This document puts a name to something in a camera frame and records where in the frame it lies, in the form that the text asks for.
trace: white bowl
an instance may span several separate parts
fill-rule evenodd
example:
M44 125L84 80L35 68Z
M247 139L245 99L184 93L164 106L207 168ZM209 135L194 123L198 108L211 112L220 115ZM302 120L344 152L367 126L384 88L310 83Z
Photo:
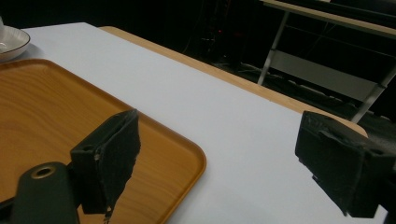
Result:
M4 26L0 34L0 63L9 61L24 53L29 45L30 36L19 29Z

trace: bowl rim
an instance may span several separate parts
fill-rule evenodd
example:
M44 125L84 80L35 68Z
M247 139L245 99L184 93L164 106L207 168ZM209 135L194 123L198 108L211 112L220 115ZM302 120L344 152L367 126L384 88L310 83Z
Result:
M21 45L21 46L15 48L15 49L10 49L10 50L6 50L6 51L4 51L4 52L1 52L0 55L5 55L6 53L10 53L10 52L12 52L12 51L15 51L15 50L24 48L26 45L28 45L28 44L30 43L30 39L31 39L31 38L30 38L29 34L26 33L26 32L24 32L23 30L17 29L17 28L11 27L11 26L6 26L6 25L4 26L4 28L5 28L5 29L6 29L6 28L11 28L11 29L15 29L15 30L22 31L24 34L27 35L28 39L27 39L26 43L24 43L23 45Z

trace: table surface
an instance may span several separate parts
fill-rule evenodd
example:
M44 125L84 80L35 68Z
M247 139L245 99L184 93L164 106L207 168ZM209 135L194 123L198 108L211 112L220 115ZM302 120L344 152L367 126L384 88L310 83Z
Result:
M313 107L312 105L307 105L301 101L294 100L294 99L292 99L288 96L285 96L279 92L264 88L263 86L257 85L256 83L247 81L241 77L227 73L227 72L220 70L214 66L211 66L207 63L202 63L200 61L197 61L191 57L187 57L187 56L185 56L181 53L178 53L176 51L173 51L173 50L167 49L163 46L154 44L154 43L149 42L146 39L143 39L139 36L131 35L125 31L122 31L122 30L116 28L116 27L105 26L105 27L101 27L100 29L107 31L108 33L111 33L113 35L116 35L122 39L125 39L129 42L132 42L140 47L143 47L145 49L149 49L151 51L159 53L167 58L173 59L180 63L184 63L187 66L197 69L197 70L204 72L206 74L209 74L210 76L217 77L223 81L226 81L228 83L235 85L236 87L239 87L245 91L254 93L254 94L256 94L260 97L263 97L271 102L274 102L278 105L283 105L283 106L287 107L288 109L294 110L299 113L303 113L305 110L308 110L308 111L320 113L320 114L332 117L334 119L337 119L340 122L344 123L349 128L355 130L356 132L358 132L364 136L367 136L366 131L364 131L364 129L361 126L357 125L356 123L353 123L349 120L341 119L333 114L330 114L326 111L323 111L316 107Z
M257 88L234 85L221 72L219 78L202 71L214 68L198 70L86 23L25 31L32 42L19 59L51 60L205 152L204 175L169 223L384 220L382 207L375 219L342 215L294 155L301 113L263 98Z

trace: wooden tray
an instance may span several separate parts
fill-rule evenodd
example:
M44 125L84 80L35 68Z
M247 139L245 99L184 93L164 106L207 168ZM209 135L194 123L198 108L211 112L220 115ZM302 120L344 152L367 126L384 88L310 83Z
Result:
M0 64L0 202L22 173L40 163L70 162L69 152L125 103L45 60ZM193 142L139 113L142 143L113 223L164 223L206 166ZM102 223L103 215L82 215Z

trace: black object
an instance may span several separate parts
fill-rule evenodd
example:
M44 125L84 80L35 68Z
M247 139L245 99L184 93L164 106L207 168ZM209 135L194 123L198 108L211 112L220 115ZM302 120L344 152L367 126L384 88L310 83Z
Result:
M137 113L113 116L71 150L85 214L111 215L139 153Z
M71 163L38 165L25 172L17 195L0 203L0 223L79 223L85 214L112 215L140 151L136 110L107 119L71 150Z
M379 204L395 213L396 155L335 119L305 111L295 154L314 180L352 217L374 217Z
M21 176L11 223L78 223L71 182L64 164L44 163Z

